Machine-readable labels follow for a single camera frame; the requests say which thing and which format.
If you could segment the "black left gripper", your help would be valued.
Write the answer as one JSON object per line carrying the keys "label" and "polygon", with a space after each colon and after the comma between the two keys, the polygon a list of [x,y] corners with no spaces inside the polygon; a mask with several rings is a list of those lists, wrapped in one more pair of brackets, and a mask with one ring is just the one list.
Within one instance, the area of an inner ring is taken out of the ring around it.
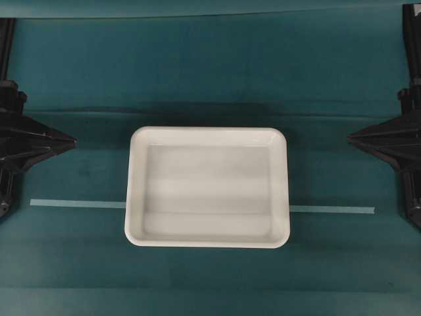
{"label": "black left gripper", "polygon": [[1,168],[27,171],[76,147],[77,139],[17,113],[1,113]]}

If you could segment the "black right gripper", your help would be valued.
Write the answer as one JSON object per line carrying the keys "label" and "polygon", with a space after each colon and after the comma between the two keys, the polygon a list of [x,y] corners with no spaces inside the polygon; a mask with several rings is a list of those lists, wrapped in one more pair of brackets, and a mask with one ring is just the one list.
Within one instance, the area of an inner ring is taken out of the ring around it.
{"label": "black right gripper", "polygon": [[348,135],[356,148],[399,172],[420,170],[420,111],[414,110]]}

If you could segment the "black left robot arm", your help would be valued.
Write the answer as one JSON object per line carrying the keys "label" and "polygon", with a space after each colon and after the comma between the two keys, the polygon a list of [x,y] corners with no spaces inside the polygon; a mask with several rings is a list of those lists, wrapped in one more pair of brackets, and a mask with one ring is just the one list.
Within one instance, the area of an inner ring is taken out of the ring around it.
{"label": "black left robot arm", "polygon": [[13,204],[16,175],[76,147],[76,138],[23,115],[27,95],[7,79],[15,18],[1,19],[1,216]]}

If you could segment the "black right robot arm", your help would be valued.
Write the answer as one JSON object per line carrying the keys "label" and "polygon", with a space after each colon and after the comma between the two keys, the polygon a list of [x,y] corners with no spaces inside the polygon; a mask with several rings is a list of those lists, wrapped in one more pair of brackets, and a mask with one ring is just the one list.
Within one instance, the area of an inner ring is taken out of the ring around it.
{"label": "black right robot arm", "polygon": [[347,141],[388,163],[403,181],[405,215],[420,227],[420,4],[403,5],[410,85],[398,92],[402,114],[348,135]]}

